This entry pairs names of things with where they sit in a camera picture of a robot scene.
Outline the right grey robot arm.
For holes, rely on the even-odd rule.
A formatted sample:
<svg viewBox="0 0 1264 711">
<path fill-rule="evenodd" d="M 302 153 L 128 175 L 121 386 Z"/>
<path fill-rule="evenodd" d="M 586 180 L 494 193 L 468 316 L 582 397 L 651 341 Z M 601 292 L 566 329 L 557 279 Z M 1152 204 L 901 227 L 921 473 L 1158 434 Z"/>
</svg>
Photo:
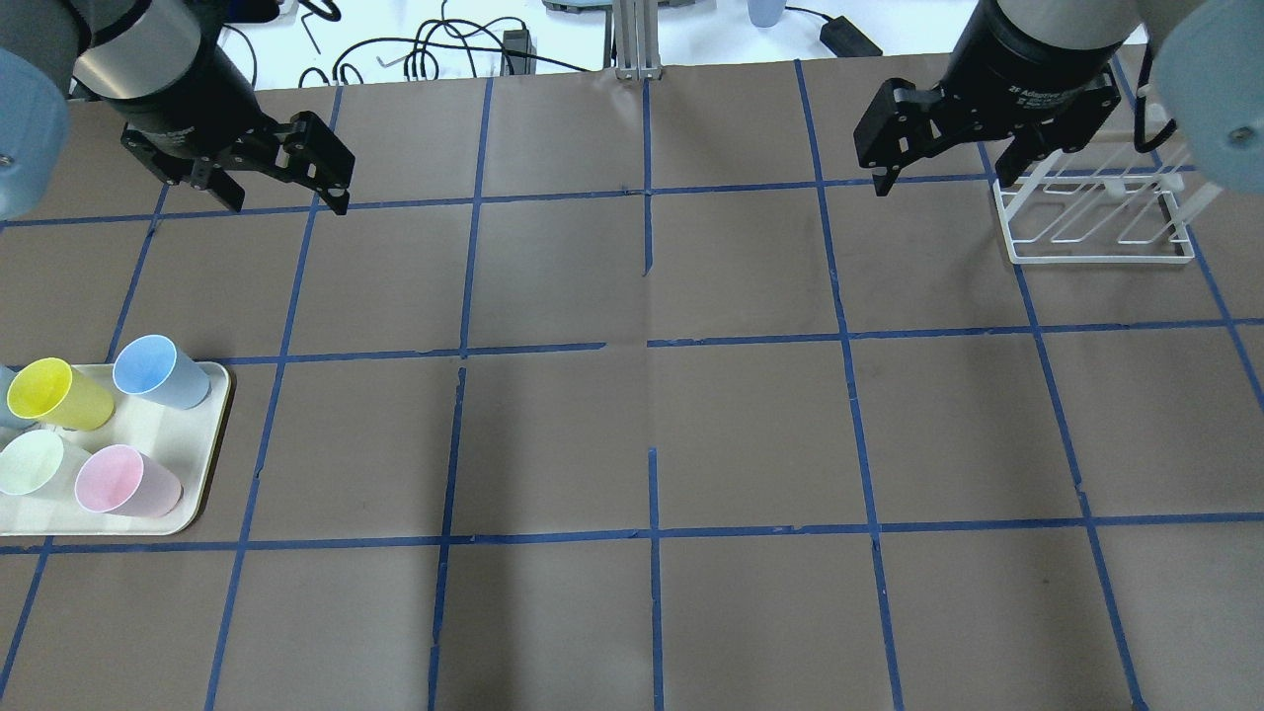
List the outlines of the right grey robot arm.
<svg viewBox="0 0 1264 711">
<path fill-rule="evenodd" d="M 1259 1 L 980 1 L 930 89 L 884 81 L 853 132 L 878 197 L 913 162 L 1006 140 L 1006 189 L 1035 162 L 1082 149 L 1119 108 L 1110 59 L 1143 28 L 1152 87 L 1205 177 L 1261 194 Z"/>
</svg>

